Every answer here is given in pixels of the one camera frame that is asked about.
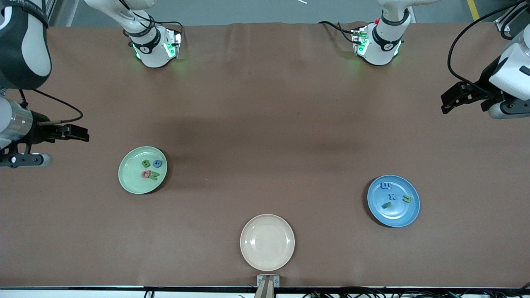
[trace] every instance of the metal bracket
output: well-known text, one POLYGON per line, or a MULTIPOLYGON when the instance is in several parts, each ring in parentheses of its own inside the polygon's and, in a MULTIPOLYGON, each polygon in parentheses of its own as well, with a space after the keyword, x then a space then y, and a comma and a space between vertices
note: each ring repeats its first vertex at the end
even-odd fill
POLYGON ((270 276, 272 278, 274 287, 280 287, 280 276, 277 274, 260 274, 256 276, 256 286, 259 286, 261 280, 267 276, 270 276))
POLYGON ((501 110, 505 114, 508 114, 508 115, 521 115, 521 114, 528 115, 528 114, 530 114, 530 107, 528 106, 528 104, 529 104, 528 101, 512 98, 512 99, 507 99, 507 100, 503 101, 500 105, 501 105, 501 110))
POLYGON ((260 274, 256 277, 258 289, 254 298, 274 298, 274 288, 280 286, 280 276, 275 274, 260 274))
POLYGON ((361 27, 357 30, 351 31, 351 39, 353 41, 361 42, 361 45, 353 43, 354 55, 357 57, 359 55, 364 55, 365 48, 368 44, 368 26, 361 27))
POLYGON ((165 34, 164 44, 166 46, 167 55, 170 58, 179 58, 180 44, 182 43, 182 32, 167 29, 165 34))
MULTIPOLYGON (((493 22, 495 23, 495 26, 497 27, 497 31, 500 32, 501 28, 502 28, 502 25, 506 22, 506 19, 508 18, 509 15, 511 15, 512 13, 514 13, 514 11, 516 11, 518 8, 520 7, 523 7, 524 5, 526 5, 526 3, 521 3, 519 5, 517 5, 516 7, 514 7, 513 9, 511 10, 508 10, 507 12, 505 12, 501 17, 499 17, 498 19, 494 20, 493 22)), ((505 33, 509 33, 510 32, 510 24, 513 22, 514 20, 511 20, 508 24, 506 24, 505 28, 504 28, 504 32, 505 33)))
POLYGON ((19 143, 13 142, 8 147, 0 150, 0 167, 11 169, 19 166, 47 166, 51 162, 48 154, 30 153, 31 143, 26 144, 24 153, 19 153, 19 143))

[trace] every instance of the white plate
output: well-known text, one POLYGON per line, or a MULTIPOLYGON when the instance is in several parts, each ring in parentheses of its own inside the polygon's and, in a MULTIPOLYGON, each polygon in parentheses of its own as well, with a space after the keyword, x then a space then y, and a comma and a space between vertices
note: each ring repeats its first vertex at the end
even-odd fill
POLYGON ((146 194, 162 184, 167 174, 167 159, 162 151, 155 147, 144 146, 129 152, 121 161, 118 169, 118 179, 121 186, 132 194, 146 194), (162 161, 162 165, 155 167, 155 160, 162 161), (150 171, 158 176, 153 179, 144 178, 143 171, 150 171))
POLYGON ((243 258, 250 266, 261 271, 274 271, 291 259, 295 250, 295 235, 283 218, 262 214, 245 225, 240 247, 243 258))

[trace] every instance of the brown table surface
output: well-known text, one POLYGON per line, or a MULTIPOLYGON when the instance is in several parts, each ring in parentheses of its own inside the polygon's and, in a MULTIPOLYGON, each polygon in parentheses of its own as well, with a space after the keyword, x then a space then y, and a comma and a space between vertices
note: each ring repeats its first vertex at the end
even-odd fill
MULTIPOLYGON (((48 168, 0 170, 0 284, 254 284, 241 229, 273 213, 296 237, 276 272, 284 286, 523 285, 528 119, 493 120, 478 103, 440 110, 464 26, 411 25, 384 67, 322 25, 189 27, 180 59, 161 69, 144 67, 120 28, 51 28, 41 90, 81 108, 91 140, 35 146, 53 155, 48 168), (118 165, 144 145, 171 172, 132 195, 118 165), (367 187, 384 174, 418 190, 410 226, 369 215, 367 187)), ((476 79, 505 43, 479 24, 455 69, 476 79)), ((75 116, 26 97, 53 119, 75 116)))

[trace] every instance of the gray floor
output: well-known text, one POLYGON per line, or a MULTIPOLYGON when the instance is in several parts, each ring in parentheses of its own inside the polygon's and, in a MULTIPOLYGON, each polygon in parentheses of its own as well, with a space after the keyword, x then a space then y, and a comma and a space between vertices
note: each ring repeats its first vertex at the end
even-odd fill
MULTIPOLYGON (((377 0, 158 0, 148 10, 158 21, 180 21, 184 25, 226 25, 231 23, 317 23, 323 20, 349 23, 373 21, 381 15, 377 0)), ((504 7, 514 0, 474 0, 480 16, 504 7)), ((117 23, 89 7, 84 0, 62 0, 51 17, 58 26, 108 27, 117 23)), ((492 21, 501 14, 488 18, 492 21)), ((417 22, 469 23, 473 21, 467 0, 441 0, 414 7, 417 22)), ((530 23, 523 13, 512 24, 519 32, 530 23)))

